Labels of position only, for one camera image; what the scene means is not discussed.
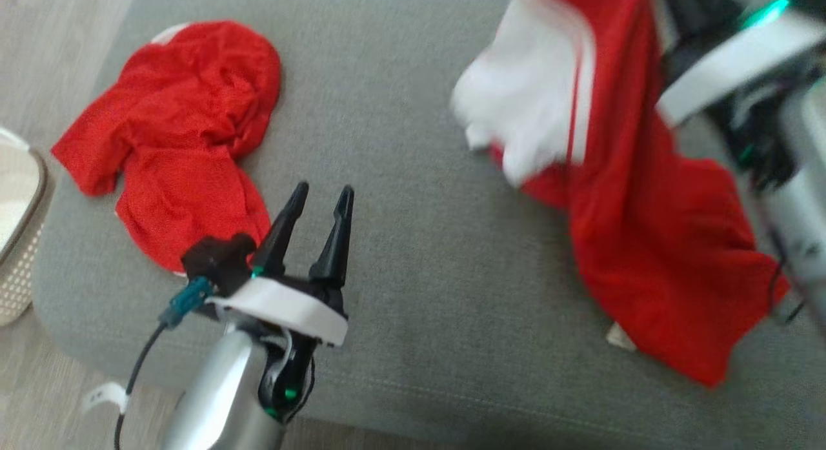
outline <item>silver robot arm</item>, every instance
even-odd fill
[[[227,331],[178,404],[164,450],[280,447],[287,424],[312,393],[316,346],[345,341],[341,288],[354,191],[343,189],[336,224],[309,277],[286,276],[283,257],[307,192],[300,183],[258,250],[247,236],[236,236],[205,239],[183,257],[190,280],[206,278],[224,295],[207,300],[200,312]]]
[[[658,108],[700,112],[747,174],[794,289],[826,335],[826,0],[666,0],[681,33]]]

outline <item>gray sofa cushion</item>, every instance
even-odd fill
[[[272,212],[310,182],[289,271],[321,252],[341,186],[357,193],[351,330],[319,352],[307,416],[471,447],[823,447],[826,354],[808,320],[758,327],[715,391],[611,347],[566,218],[467,152],[449,94],[506,3],[135,0],[98,89],[182,21],[242,21],[280,51],[281,100],[244,167]],[[141,255],[115,202],[62,178],[35,308],[62,350],[125,377],[183,281]],[[188,318],[141,379],[183,388],[220,332]]]

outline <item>black cable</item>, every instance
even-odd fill
[[[138,356],[138,361],[135,362],[135,367],[132,368],[132,375],[129,376],[129,382],[126,383],[126,400],[127,403],[129,400],[130,395],[132,395],[132,389],[135,388],[135,382],[138,380],[138,373],[141,371],[141,367],[144,365],[144,360],[146,356],[150,352],[154,342],[157,341],[157,338],[160,334],[166,330],[167,323],[160,323],[157,326],[156,331],[152,333],[152,336],[146,344],[144,345],[144,349],[141,350],[141,355]],[[123,430],[123,418],[126,416],[126,407],[123,409],[123,413],[121,413],[117,417],[117,423],[115,424],[115,450],[121,450],[121,431]]]
[[[681,40],[707,34],[737,21],[743,5],[736,0],[665,0]]]
[[[775,312],[775,302],[774,302],[774,292],[777,286],[777,281],[780,279],[780,276],[783,274],[783,268],[785,267],[785,256],[781,256],[779,262],[777,262],[777,269],[775,270],[774,274],[772,275],[772,281],[769,283],[769,312],[770,314],[774,314]],[[798,303],[796,308],[792,310],[791,314],[789,314],[784,321],[785,325],[789,325],[793,323],[794,320],[797,319],[797,315],[800,314],[800,311],[803,311],[803,307],[806,306],[805,301],[801,301]]]
[[[774,302],[774,292],[777,288],[777,281],[780,280],[780,277],[783,276],[783,268],[785,267],[785,256],[781,256],[780,260],[777,261],[777,269],[775,270],[774,274],[772,275],[772,281],[769,282],[769,312],[774,314],[775,311],[775,302]]]
[[[791,314],[789,314],[789,317],[785,319],[785,323],[791,324],[794,320],[796,320],[797,315],[800,314],[800,311],[803,310],[804,306],[806,306],[806,302],[801,301],[800,304],[797,305],[797,308],[795,308],[794,311],[792,311]]]
[[[304,393],[304,397],[301,397],[301,403],[298,403],[296,410],[290,414],[289,421],[292,421],[293,418],[296,417],[299,411],[304,408],[304,405],[307,404],[307,399],[310,398],[310,394],[312,394],[312,388],[316,386],[316,358],[313,356],[310,358],[310,386],[307,387],[307,391]]]

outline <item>green led light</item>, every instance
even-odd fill
[[[755,14],[750,15],[743,23],[743,28],[765,26],[768,23],[773,23],[783,15],[786,9],[791,5],[791,0],[775,0],[769,3],[766,8],[762,8]]]
[[[752,158],[752,153],[754,153],[754,146],[749,145],[745,150],[743,150],[740,157],[738,157],[737,163],[739,165],[746,165],[746,163]]]

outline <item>teal connector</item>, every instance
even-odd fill
[[[203,306],[204,300],[211,296],[212,284],[205,277],[198,277],[169,300],[169,307],[157,320],[166,324],[167,329],[175,329],[183,321],[184,316]]]

